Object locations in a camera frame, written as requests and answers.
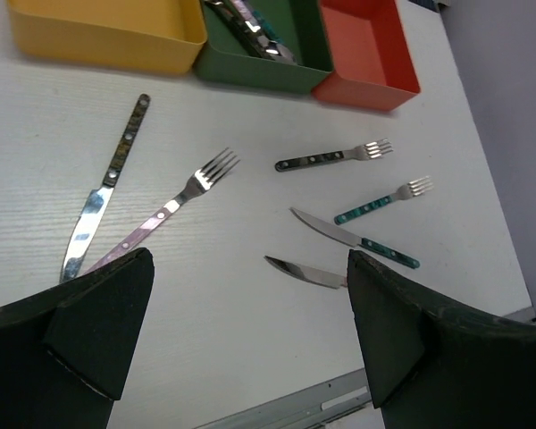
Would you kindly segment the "teal handled fork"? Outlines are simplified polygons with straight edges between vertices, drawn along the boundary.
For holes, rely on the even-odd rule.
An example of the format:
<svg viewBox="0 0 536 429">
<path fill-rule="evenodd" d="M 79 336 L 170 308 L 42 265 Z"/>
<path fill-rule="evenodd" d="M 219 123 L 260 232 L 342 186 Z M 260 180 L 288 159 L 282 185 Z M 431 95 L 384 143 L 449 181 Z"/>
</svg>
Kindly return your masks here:
<svg viewBox="0 0 536 429">
<path fill-rule="evenodd" d="M 433 188 L 434 185 L 431 177 L 425 176 L 400 186 L 395 192 L 389 195 L 364 203 L 361 206 L 354 207 L 342 214 L 338 214 L 333 218 L 333 221 L 336 225 L 342 225 L 394 202 L 419 197 Z"/>
</svg>

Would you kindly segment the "pink handled knife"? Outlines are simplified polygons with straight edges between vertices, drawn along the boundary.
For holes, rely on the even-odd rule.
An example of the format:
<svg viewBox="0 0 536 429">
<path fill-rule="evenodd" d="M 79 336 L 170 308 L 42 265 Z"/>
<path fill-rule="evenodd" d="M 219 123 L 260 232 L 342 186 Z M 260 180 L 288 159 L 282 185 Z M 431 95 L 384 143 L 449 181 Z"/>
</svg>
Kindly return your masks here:
<svg viewBox="0 0 536 429">
<path fill-rule="evenodd" d="M 294 264 L 275 257 L 264 256 L 264 259 L 274 268 L 303 282 L 309 282 L 334 290 L 348 286 L 347 278 L 336 273 L 330 273 L 306 265 Z"/>
</svg>

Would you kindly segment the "dark handled fork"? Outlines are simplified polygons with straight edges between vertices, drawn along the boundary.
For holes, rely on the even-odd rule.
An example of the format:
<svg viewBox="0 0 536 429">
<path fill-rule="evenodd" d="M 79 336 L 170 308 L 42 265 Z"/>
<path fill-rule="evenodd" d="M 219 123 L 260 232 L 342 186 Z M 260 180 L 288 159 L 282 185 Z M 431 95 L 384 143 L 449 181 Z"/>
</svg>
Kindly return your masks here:
<svg viewBox="0 0 536 429">
<path fill-rule="evenodd" d="M 388 139 L 379 139 L 351 149 L 280 160 L 275 163 L 274 168 L 277 172 L 289 172 L 349 160 L 371 161 L 392 151 L 393 146 Z"/>
</svg>

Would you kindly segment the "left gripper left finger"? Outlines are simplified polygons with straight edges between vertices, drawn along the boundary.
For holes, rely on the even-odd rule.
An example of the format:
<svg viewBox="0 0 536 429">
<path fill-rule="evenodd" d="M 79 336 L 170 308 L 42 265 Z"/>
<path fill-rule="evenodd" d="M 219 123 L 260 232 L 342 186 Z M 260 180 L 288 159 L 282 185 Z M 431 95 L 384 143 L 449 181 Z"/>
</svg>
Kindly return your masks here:
<svg viewBox="0 0 536 429">
<path fill-rule="evenodd" d="M 140 248 L 0 307 L 0 428 L 105 428 L 153 288 Z"/>
</svg>

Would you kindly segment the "pink handled fork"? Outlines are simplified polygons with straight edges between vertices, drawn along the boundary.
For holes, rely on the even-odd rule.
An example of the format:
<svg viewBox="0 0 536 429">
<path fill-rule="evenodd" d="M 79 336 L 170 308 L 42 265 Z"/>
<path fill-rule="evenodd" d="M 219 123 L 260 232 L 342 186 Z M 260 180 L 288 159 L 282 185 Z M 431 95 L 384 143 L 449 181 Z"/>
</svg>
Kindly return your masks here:
<svg viewBox="0 0 536 429">
<path fill-rule="evenodd" d="M 87 270 L 87 273 L 92 273 L 130 252 L 162 223 L 177 213 L 191 199 L 201 197 L 208 192 L 216 183 L 225 177 L 238 164 L 238 162 L 238 156 L 228 147 L 225 148 L 215 158 L 189 176 L 184 189 L 179 194 L 166 202 L 138 228 L 93 264 Z"/>
</svg>

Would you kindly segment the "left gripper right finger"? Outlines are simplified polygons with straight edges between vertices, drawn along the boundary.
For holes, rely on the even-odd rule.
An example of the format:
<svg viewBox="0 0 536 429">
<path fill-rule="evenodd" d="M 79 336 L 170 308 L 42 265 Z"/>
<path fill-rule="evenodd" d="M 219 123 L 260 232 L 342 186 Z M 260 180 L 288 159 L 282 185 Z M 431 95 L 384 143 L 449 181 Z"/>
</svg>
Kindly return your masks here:
<svg viewBox="0 0 536 429">
<path fill-rule="evenodd" d="M 492 315 L 361 251 L 348 292 L 388 428 L 536 428 L 536 325 Z"/>
</svg>

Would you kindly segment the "teal handled knife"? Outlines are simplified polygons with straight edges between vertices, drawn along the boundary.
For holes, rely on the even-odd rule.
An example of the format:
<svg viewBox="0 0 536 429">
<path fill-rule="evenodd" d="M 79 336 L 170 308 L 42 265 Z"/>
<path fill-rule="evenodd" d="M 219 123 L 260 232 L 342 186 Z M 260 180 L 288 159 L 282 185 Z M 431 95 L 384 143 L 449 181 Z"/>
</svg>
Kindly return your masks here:
<svg viewBox="0 0 536 429">
<path fill-rule="evenodd" d="M 421 266 L 420 262 L 417 259 L 409 255 L 403 254 L 393 248 L 389 248 L 377 241 L 365 237 L 360 237 L 352 232 L 340 228 L 339 226 L 327 223 L 313 215 L 310 215 L 294 207 L 291 207 L 289 210 L 296 218 L 298 218 L 308 227 L 346 246 L 349 246 L 351 248 L 360 247 L 366 249 L 376 255 L 385 257 L 395 263 L 412 269 L 418 269 Z"/>
</svg>

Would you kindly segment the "dark handled spoon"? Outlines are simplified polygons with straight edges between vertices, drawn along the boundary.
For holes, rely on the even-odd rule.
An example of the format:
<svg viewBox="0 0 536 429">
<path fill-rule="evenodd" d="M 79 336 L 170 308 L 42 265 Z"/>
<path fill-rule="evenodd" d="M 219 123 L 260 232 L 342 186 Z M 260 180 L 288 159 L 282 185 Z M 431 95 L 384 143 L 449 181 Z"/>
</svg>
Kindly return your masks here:
<svg viewBox="0 0 536 429">
<path fill-rule="evenodd" d="M 292 51 L 272 25 L 248 1 L 204 1 L 230 33 L 253 57 L 296 65 Z"/>
</svg>

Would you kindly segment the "dark handled knife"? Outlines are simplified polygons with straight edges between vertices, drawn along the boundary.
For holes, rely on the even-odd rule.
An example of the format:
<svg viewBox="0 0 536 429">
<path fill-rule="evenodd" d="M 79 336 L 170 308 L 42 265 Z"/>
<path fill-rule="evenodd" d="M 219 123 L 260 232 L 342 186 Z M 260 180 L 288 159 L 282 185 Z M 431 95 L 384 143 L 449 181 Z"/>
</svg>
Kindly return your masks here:
<svg viewBox="0 0 536 429">
<path fill-rule="evenodd" d="M 151 97 L 141 94 L 133 108 L 120 141 L 113 153 L 104 178 L 98 189 L 92 189 L 68 242 L 60 272 L 60 283 L 74 279 L 82 266 L 85 255 L 105 214 L 117 181 L 121 176 L 138 131 L 145 118 Z"/>
</svg>

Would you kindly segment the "teal handled spoon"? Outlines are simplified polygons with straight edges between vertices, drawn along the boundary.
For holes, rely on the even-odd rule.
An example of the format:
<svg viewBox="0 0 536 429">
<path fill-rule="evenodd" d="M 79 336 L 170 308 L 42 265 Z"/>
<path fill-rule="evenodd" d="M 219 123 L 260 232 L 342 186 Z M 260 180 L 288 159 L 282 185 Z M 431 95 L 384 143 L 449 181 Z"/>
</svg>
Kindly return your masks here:
<svg viewBox="0 0 536 429">
<path fill-rule="evenodd" d="M 251 31 L 254 34 L 256 41 L 261 46 L 284 46 L 284 42 L 279 33 L 262 13 L 254 9 L 253 12 L 251 12 L 251 18 Z"/>
</svg>

